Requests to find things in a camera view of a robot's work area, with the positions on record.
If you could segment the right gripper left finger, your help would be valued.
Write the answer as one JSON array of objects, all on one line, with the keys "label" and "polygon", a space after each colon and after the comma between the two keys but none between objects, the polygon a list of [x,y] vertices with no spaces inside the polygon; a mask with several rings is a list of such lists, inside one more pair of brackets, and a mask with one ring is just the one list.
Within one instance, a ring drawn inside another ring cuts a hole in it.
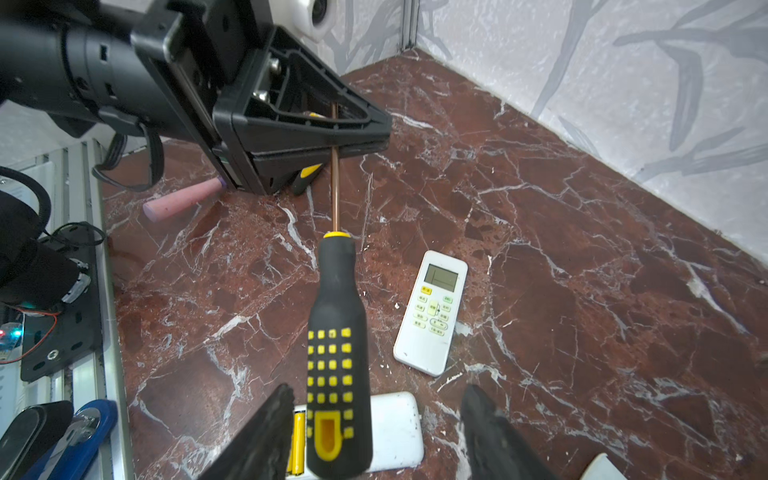
[{"label": "right gripper left finger", "polygon": [[199,479],[285,479],[294,393],[280,384]]}]

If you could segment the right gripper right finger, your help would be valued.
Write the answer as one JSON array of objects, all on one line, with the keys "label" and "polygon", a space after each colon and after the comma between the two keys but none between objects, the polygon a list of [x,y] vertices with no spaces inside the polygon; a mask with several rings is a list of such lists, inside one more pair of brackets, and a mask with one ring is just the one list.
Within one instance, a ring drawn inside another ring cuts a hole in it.
[{"label": "right gripper right finger", "polygon": [[557,479],[478,385],[466,387],[460,408],[472,479]]}]

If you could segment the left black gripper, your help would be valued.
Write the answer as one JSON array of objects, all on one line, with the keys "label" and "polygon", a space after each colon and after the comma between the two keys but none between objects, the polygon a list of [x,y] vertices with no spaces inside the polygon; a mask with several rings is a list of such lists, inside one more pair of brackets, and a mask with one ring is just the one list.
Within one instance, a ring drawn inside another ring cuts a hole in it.
[{"label": "left black gripper", "polygon": [[385,151],[392,118],[278,26],[272,1],[155,1],[131,45],[187,139],[231,189]]}]

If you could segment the white remote red keypad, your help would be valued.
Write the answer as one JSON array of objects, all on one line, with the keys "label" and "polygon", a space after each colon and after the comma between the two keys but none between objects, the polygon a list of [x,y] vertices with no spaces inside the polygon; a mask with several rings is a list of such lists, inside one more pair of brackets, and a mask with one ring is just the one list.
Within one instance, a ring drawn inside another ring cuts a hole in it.
[{"label": "white remote red keypad", "polygon": [[[300,417],[304,416],[305,420],[307,433],[304,443],[304,465],[299,467],[298,462],[293,459],[294,447],[298,442],[291,439],[285,478],[318,479],[307,463],[309,449],[314,446],[314,441],[310,437],[310,428],[314,426],[314,421],[306,405],[296,406],[293,413],[294,427],[290,436],[298,431]],[[415,396],[406,391],[373,395],[371,414],[373,456],[365,474],[417,467],[424,458],[425,447]]]}]

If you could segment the black yellow screwdriver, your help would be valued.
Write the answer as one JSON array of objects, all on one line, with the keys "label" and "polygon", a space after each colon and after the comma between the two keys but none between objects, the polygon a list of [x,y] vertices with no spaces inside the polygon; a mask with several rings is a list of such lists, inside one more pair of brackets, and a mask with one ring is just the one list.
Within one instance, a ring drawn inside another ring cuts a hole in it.
[{"label": "black yellow screwdriver", "polygon": [[340,228],[339,148],[331,148],[332,230],[318,247],[319,286],[308,321],[307,454],[321,479],[352,479],[373,457],[367,316],[354,239]]}]

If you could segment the white battery cover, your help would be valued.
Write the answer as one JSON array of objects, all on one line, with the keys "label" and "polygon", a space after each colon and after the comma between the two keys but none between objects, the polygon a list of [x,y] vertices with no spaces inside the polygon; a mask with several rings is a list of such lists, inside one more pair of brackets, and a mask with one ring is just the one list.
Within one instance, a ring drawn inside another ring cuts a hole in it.
[{"label": "white battery cover", "polygon": [[627,480],[606,453],[598,454],[586,467],[580,480]]}]

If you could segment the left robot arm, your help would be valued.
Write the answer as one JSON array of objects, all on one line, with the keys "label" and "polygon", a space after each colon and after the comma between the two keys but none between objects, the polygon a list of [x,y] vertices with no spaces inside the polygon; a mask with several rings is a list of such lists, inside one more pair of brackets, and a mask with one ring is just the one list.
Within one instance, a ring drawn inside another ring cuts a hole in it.
[{"label": "left robot arm", "polygon": [[116,133],[94,173],[107,180],[129,136],[164,173],[163,138],[197,144],[224,184],[270,195],[301,170],[383,151],[390,115],[305,44],[330,28],[331,1],[99,1],[1,6],[1,98],[80,137]]}]

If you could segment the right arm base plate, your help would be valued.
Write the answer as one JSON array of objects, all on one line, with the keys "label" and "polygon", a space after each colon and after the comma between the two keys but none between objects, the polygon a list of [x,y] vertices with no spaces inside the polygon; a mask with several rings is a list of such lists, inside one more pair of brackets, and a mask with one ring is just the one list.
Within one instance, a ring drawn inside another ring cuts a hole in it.
[{"label": "right arm base plate", "polygon": [[50,312],[24,319],[22,381],[34,382],[49,376],[101,349],[103,287],[100,281],[103,275],[98,264],[100,247],[95,242],[103,238],[96,227],[73,222],[58,228],[53,237],[42,240],[44,246],[82,266],[90,284],[74,302],[61,303]]}]

